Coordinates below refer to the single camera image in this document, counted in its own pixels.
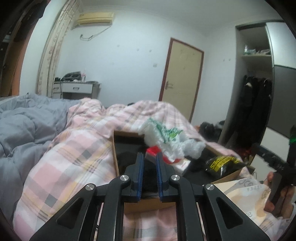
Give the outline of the right hand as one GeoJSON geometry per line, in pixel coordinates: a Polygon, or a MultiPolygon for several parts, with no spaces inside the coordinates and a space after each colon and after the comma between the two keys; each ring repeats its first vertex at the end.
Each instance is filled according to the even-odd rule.
{"type": "Polygon", "coordinates": [[[267,200],[264,211],[273,213],[277,217],[288,219],[292,216],[293,204],[292,199],[295,194],[295,186],[287,186],[280,192],[280,197],[274,205],[271,201],[267,200]]]}

